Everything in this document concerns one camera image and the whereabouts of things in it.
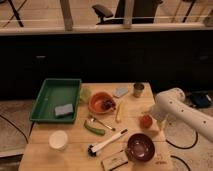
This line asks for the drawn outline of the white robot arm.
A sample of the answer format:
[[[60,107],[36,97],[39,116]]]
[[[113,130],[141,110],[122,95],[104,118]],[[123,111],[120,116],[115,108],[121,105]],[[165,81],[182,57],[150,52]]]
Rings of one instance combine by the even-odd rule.
[[[158,122],[163,122],[168,114],[174,115],[213,143],[213,117],[186,105],[182,89],[159,92],[154,100],[149,114]]]

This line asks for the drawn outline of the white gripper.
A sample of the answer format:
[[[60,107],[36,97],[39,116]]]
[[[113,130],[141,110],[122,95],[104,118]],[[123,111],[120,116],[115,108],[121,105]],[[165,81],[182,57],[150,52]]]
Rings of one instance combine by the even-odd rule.
[[[160,131],[164,130],[166,125],[165,119],[167,117],[167,112],[164,111],[159,106],[157,106],[156,104],[154,104],[148,109],[148,114],[151,115],[155,120],[157,120],[159,130]]]

